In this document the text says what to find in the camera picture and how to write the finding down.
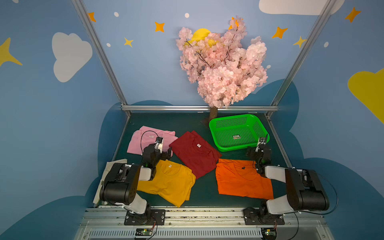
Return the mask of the pink t-shirt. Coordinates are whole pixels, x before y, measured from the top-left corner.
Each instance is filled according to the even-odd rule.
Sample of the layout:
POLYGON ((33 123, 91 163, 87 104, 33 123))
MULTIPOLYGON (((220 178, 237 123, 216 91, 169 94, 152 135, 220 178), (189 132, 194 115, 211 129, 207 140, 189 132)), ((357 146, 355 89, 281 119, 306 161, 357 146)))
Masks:
POLYGON ((150 144, 154 144, 157 137, 163 139, 163 152, 166 152, 170 147, 169 145, 178 139, 175 131, 165 131, 142 126, 133 133, 127 153, 142 155, 144 148, 150 144))

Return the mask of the dark red t-shirt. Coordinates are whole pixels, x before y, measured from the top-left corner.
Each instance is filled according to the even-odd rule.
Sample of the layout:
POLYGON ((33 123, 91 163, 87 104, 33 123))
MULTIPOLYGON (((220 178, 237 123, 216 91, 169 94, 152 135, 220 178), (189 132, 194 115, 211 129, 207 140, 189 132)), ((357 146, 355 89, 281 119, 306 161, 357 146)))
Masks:
POLYGON ((197 132, 186 132, 170 144, 174 154, 189 168, 197 179, 213 171, 222 154, 197 132))

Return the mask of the green plastic basket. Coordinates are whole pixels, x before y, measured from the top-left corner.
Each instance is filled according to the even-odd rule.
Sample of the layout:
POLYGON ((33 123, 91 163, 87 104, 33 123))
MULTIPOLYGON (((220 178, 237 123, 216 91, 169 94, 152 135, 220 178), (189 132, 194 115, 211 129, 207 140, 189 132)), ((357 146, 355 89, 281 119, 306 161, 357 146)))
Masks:
POLYGON ((256 147, 259 139, 268 143, 271 137, 261 120, 251 114, 216 118, 210 121, 209 128, 221 152, 256 147))

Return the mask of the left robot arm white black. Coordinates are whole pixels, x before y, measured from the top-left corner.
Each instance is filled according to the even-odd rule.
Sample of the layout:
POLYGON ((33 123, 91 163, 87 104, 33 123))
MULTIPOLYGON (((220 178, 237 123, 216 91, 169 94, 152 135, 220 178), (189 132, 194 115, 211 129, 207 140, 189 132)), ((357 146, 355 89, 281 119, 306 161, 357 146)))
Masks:
POLYGON ((170 159, 171 155, 172 148, 163 151, 163 145, 155 143, 144 148, 139 165, 114 163, 102 180, 100 200, 120 206, 130 214, 147 215, 150 207, 137 194, 139 182, 151 182, 157 173, 157 164, 170 159))

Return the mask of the small circuit board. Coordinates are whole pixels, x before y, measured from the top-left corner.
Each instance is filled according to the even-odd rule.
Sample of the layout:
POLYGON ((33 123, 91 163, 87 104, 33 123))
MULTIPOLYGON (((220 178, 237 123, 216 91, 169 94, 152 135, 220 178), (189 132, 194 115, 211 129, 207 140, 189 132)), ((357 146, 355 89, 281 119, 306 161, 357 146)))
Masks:
POLYGON ((276 231, 272 229, 262 229, 262 236, 264 238, 275 238, 277 236, 276 231))
POLYGON ((136 237, 150 237, 153 234, 153 230, 151 229, 136 229, 135 236, 136 237))

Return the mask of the yellow t-shirt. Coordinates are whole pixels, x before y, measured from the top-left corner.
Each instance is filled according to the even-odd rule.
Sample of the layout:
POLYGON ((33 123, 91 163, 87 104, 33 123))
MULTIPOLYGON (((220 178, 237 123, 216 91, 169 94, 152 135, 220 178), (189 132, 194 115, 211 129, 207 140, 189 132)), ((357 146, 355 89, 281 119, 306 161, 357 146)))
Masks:
POLYGON ((192 170, 169 160, 159 161, 151 181, 139 181, 138 191, 158 195, 176 207, 181 207, 191 196, 196 182, 192 170))

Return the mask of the pink cherry blossom tree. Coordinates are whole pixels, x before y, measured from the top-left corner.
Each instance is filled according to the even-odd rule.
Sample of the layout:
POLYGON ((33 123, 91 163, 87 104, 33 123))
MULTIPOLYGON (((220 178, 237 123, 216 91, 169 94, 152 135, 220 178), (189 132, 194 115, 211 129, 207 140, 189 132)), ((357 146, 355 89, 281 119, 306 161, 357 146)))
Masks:
POLYGON ((176 43, 182 52, 181 68, 192 84, 198 84, 198 94, 210 107, 209 120, 218 116, 220 108, 243 101, 267 82, 267 69, 262 65, 266 44, 256 37, 245 49, 241 41, 246 35, 241 17, 230 20, 224 35, 208 33, 195 40, 192 30, 183 27, 179 31, 176 43))

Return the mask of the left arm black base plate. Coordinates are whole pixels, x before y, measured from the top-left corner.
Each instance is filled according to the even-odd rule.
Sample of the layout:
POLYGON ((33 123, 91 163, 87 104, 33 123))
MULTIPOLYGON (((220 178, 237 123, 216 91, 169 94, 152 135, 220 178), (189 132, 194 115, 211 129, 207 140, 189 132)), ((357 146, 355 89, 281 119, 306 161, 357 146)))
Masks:
POLYGON ((165 224, 165 210, 148 209, 142 215, 127 212, 124 225, 125 226, 163 226, 165 224))

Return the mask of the left aluminium frame post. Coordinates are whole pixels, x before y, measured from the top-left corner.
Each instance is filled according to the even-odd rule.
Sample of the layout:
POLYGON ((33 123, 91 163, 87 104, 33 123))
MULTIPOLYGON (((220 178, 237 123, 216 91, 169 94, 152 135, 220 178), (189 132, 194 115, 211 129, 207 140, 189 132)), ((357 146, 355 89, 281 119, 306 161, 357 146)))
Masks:
POLYGON ((102 43, 100 41, 100 38, 95 30, 95 27, 93 26, 93 23, 91 21, 91 18, 89 17, 88 15, 88 12, 87 12, 87 9, 86 9, 86 6, 84 4, 84 1, 81 1, 81 0, 72 0, 72 3, 76 9, 76 12, 78 14, 78 16, 80 17, 86 31, 87 31, 87 34, 88 36, 90 37, 90 40, 95 48, 95 51, 104 67, 104 70, 107 74, 107 77, 109 78, 114 90, 115 90, 115 93, 121 103, 121 109, 123 112, 126 113, 127 117, 130 118, 131 117, 131 111, 129 110, 123 110, 123 107, 127 106, 128 103, 127 103, 127 100, 124 96, 124 93, 122 91, 122 88, 119 84, 119 81, 112 69, 112 66, 108 60, 108 57, 106 55, 106 52, 105 50, 103 49, 103 46, 102 46, 102 43))

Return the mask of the right small circuit board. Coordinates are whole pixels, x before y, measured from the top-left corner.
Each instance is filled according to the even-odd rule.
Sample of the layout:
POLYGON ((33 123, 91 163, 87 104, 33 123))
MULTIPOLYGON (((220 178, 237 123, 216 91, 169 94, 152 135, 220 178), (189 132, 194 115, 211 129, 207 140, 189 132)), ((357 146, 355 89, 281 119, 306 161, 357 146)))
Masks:
POLYGON ((272 229, 262 229, 262 236, 264 238, 275 238, 277 236, 276 231, 272 229))

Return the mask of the right aluminium frame post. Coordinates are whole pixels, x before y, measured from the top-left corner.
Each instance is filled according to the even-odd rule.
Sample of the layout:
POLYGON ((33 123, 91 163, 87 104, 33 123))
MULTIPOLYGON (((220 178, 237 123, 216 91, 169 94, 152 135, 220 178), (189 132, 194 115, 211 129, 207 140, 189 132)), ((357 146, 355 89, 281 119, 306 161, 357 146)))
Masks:
POLYGON ((314 23, 307 41, 305 42, 304 46, 301 47, 301 50, 298 53, 298 56, 296 57, 290 71, 288 72, 287 76, 285 77, 283 83, 281 84, 280 88, 278 89, 272 103, 271 108, 274 110, 267 111, 266 118, 268 120, 271 119, 271 116, 274 112, 278 111, 278 106, 280 101, 282 100, 283 96, 285 95, 286 91, 288 90, 290 84, 292 83, 294 77, 298 73, 300 67, 304 63, 307 55, 311 51, 311 48, 313 47, 314 43, 316 42, 318 36, 322 32, 324 26, 326 25, 327 21, 329 20, 330 16, 332 15, 332 10, 334 6, 336 5, 338 1, 337 0, 329 0, 326 1, 322 11, 320 12, 316 22, 314 23))

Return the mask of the beige work glove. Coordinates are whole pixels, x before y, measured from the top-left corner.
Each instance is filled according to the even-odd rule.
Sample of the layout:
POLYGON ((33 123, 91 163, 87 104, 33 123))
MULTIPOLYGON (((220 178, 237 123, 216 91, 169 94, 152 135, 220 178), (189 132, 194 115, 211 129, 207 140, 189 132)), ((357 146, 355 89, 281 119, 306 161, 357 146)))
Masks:
POLYGON ((103 171, 103 174, 102 174, 102 178, 101 178, 101 180, 99 182, 99 185, 98 185, 98 188, 97 188, 94 200, 93 200, 93 204, 98 204, 99 203, 101 188, 102 188, 102 186, 104 184, 104 180, 105 180, 106 176, 111 171, 112 166, 114 164, 127 164, 127 163, 128 163, 127 159, 121 159, 121 160, 116 160, 116 161, 112 161, 112 162, 107 162, 106 167, 105 167, 105 169, 103 171))

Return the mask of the aluminium frame post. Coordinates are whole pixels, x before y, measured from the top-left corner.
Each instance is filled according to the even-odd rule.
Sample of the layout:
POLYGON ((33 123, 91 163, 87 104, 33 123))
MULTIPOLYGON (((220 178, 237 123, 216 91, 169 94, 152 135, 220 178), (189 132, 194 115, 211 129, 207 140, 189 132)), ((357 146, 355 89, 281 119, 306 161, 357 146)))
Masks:
POLYGON ((95 48, 95 51, 104 67, 104 70, 107 74, 107 77, 109 78, 114 90, 115 90, 115 93, 121 103, 121 109, 123 112, 126 113, 127 117, 130 118, 131 117, 131 111, 129 110, 123 110, 123 107, 127 106, 128 103, 127 103, 127 100, 124 96, 124 93, 122 91, 122 88, 119 84, 119 81, 112 69, 112 66, 108 60, 108 57, 106 55, 106 52, 105 50, 103 49, 103 46, 102 46, 102 43, 100 41, 100 38, 95 30, 95 27, 93 26, 93 23, 91 21, 91 18, 89 17, 88 15, 88 12, 87 12, 87 9, 86 9, 86 6, 84 4, 84 1, 81 1, 81 0, 72 0, 72 3, 76 9, 76 12, 78 14, 78 16, 80 17, 86 31, 87 31, 87 34, 88 36, 90 37, 90 40, 95 48))
POLYGON ((298 73, 300 67, 304 63, 307 55, 311 51, 311 48, 313 47, 314 43, 316 42, 318 36, 322 32, 324 26, 326 25, 327 21, 329 20, 330 16, 332 15, 332 10, 334 6, 336 5, 338 1, 337 0, 329 0, 326 1, 322 11, 320 12, 316 22, 314 23, 307 41, 305 42, 304 46, 301 47, 301 50, 298 53, 298 56, 296 57, 290 71, 288 72, 287 76, 285 77, 283 83, 281 84, 280 88, 278 89, 272 103, 271 108, 274 110, 267 111, 266 118, 268 120, 271 119, 271 116, 274 112, 278 111, 278 106, 280 101, 282 100, 283 96, 285 95, 286 91, 288 90, 290 84, 292 83, 294 77, 298 73))

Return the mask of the left small circuit board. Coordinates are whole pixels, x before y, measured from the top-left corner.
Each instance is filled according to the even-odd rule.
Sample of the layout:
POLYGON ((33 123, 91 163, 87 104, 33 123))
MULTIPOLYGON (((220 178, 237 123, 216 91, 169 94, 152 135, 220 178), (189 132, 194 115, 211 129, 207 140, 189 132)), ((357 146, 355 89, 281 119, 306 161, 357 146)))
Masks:
POLYGON ((150 237, 153 234, 153 230, 151 229, 136 229, 135 236, 136 237, 150 237))

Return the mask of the orange t-shirt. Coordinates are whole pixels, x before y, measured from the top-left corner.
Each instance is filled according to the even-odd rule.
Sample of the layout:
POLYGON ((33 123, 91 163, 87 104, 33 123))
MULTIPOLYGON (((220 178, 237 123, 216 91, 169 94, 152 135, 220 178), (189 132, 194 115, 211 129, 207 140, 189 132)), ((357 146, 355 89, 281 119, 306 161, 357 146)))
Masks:
POLYGON ((219 159, 216 179, 221 195, 274 199, 272 181, 263 178, 252 161, 219 159))

